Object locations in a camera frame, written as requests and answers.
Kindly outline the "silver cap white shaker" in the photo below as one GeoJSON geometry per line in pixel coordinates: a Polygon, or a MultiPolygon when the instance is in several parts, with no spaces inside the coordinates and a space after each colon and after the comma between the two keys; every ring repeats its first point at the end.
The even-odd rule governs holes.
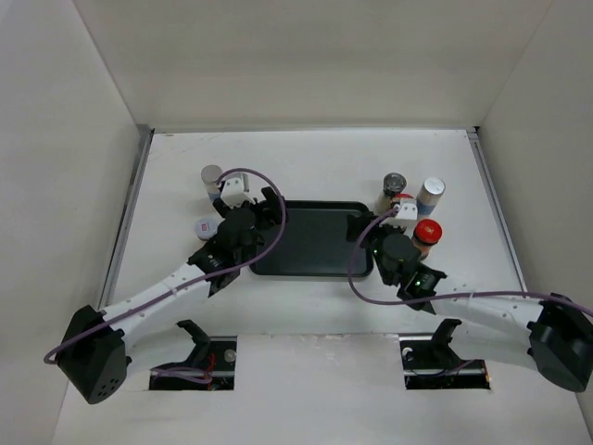
{"type": "Polygon", "coordinates": [[[428,177],[423,181],[416,197],[419,219],[428,218],[433,213],[445,190],[445,182],[438,177],[428,177]]]}

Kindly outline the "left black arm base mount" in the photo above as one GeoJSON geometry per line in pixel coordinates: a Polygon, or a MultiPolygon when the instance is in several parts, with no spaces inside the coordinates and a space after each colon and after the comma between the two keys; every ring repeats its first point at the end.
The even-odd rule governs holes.
{"type": "Polygon", "coordinates": [[[177,325],[194,341],[183,361],[168,362],[152,372],[148,389],[152,391],[228,391],[234,390],[237,337],[210,337],[197,324],[183,321],[177,325]]]}

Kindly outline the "silver cap blue label shaker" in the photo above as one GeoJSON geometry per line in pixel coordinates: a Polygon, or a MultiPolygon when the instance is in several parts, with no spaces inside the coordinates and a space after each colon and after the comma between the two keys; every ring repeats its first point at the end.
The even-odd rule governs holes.
{"type": "Polygon", "coordinates": [[[221,186],[219,184],[221,175],[221,167],[214,164],[205,166],[200,173],[203,186],[211,203],[221,196],[221,186]]]}

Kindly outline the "red lid sauce jar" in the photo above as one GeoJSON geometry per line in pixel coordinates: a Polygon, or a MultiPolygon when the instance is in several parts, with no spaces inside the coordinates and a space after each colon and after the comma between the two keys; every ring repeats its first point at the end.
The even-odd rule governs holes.
{"type": "Polygon", "coordinates": [[[416,205],[416,199],[406,193],[400,193],[395,195],[392,199],[391,199],[391,208],[392,209],[401,209],[402,207],[408,206],[408,205],[412,205],[415,206],[416,205]]]}
{"type": "Polygon", "coordinates": [[[432,247],[435,246],[443,235],[442,226],[433,219],[422,219],[416,225],[412,234],[412,244],[421,252],[421,260],[425,260],[432,247]]]}

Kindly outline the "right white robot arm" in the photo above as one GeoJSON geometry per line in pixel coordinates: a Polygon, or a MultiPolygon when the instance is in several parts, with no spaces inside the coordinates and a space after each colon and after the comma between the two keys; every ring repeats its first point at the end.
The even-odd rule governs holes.
{"type": "Polygon", "coordinates": [[[475,291],[423,264],[411,239],[365,212],[347,217],[347,240],[370,251],[392,306],[443,317],[429,352],[444,367],[462,359],[521,366],[553,385],[584,392],[592,376],[592,311],[562,294],[475,291]]]}

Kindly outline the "white lid dark jar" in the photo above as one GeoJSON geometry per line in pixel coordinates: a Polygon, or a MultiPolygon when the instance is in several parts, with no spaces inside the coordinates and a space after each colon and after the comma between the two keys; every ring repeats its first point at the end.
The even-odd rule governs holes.
{"type": "Polygon", "coordinates": [[[210,240],[218,231],[218,221],[211,217],[199,219],[195,226],[196,237],[201,241],[210,240]]]}

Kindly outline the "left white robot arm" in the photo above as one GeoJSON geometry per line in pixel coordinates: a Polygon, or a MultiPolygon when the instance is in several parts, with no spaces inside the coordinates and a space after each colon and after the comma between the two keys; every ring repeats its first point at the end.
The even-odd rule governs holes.
{"type": "Polygon", "coordinates": [[[217,233],[158,284],[101,311],[84,306],[74,313],[55,359],[87,403],[105,401],[127,376],[146,370],[210,383],[210,337],[191,316],[274,248],[263,234],[284,229],[286,206],[274,188],[261,192],[263,201],[234,208],[217,200],[217,233]]]}

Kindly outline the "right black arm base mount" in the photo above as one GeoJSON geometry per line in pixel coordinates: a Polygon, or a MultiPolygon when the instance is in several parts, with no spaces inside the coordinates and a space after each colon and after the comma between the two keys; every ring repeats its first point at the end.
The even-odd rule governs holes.
{"type": "Polygon", "coordinates": [[[490,390],[483,360],[461,359],[450,347],[460,320],[446,319],[434,333],[402,335],[398,338],[407,390],[490,390]]]}

